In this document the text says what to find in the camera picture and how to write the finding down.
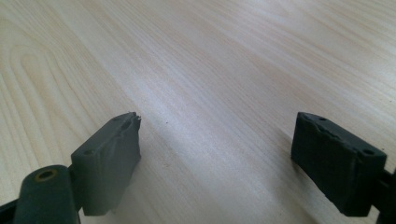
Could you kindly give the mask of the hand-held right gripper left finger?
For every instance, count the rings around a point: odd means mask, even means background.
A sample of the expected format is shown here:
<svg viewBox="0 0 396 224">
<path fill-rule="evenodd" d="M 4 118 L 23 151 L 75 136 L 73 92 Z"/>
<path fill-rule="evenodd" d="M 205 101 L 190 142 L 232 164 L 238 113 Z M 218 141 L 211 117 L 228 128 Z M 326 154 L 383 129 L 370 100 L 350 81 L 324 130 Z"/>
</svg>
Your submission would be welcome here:
<svg viewBox="0 0 396 224">
<path fill-rule="evenodd" d="M 135 112 L 109 120 L 71 154 L 70 175 L 76 207 L 86 216 L 116 208 L 141 159 Z"/>
</svg>

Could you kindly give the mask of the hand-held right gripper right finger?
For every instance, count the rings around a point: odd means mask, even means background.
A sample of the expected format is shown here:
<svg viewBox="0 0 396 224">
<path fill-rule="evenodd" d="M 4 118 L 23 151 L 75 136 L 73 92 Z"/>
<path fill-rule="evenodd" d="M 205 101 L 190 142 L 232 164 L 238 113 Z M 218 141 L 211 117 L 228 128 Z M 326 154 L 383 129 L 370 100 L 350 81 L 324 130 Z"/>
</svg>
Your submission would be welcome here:
<svg viewBox="0 0 396 224">
<path fill-rule="evenodd" d="M 291 158 L 348 217 L 365 217 L 387 155 L 332 121 L 297 114 Z"/>
</svg>

